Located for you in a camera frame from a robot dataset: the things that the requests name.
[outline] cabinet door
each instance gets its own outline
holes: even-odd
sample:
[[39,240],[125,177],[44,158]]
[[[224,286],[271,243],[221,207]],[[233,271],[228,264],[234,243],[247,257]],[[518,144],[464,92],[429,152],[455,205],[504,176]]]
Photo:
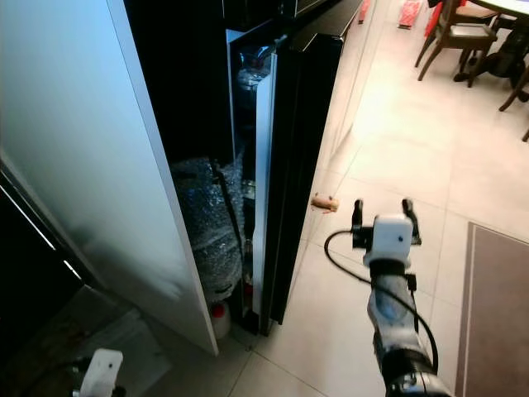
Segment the cabinet door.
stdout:
[[123,4],[1,2],[0,26],[2,166],[103,286],[216,354]]

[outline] bubble wrap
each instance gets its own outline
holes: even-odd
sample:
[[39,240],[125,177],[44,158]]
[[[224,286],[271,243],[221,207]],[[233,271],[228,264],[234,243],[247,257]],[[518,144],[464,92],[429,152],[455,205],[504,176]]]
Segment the bubble wrap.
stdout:
[[[241,278],[242,252],[221,185],[208,158],[180,161],[170,169],[206,301],[225,299]],[[244,241],[242,153],[233,164],[219,170]]]

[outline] robotic arm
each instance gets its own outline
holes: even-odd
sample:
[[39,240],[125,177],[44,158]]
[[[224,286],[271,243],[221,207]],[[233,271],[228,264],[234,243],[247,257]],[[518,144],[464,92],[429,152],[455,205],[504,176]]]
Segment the robotic arm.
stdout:
[[[386,396],[451,397],[437,377],[437,349],[426,322],[417,313],[413,292],[415,275],[407,274],[411,265],[411,245],[421,245],[417,217],[412,201],[403,200],[403,213],[378,215],[372,227],[362,225],[363,202],[356,200],[352,228],[330,235],[325,243],[329,260],[357,280],[371,285],[368,314],[374,325],[374,351],[386,385]],[[353,248],[365,249],[364,265],[371,280],[352,273],[330,255],[328,246],[333,237],[352,233]],[[418,335],[422,323],[431,339],[433,359]]]

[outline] plastic bottle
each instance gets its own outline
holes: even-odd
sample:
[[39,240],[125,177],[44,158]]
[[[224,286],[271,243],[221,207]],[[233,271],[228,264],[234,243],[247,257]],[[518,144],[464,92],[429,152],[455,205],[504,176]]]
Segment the plastic bottle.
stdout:
[[212,305],[212,326],[216,339],[222,339],[230,332],[230,308],[223,300]]

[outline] brown rug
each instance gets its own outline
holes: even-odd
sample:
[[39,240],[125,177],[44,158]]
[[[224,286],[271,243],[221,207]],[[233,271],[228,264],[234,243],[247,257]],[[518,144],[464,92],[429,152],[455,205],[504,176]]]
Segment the brown rug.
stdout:
[[529,244],[473,223],[455,395],[529,395]]

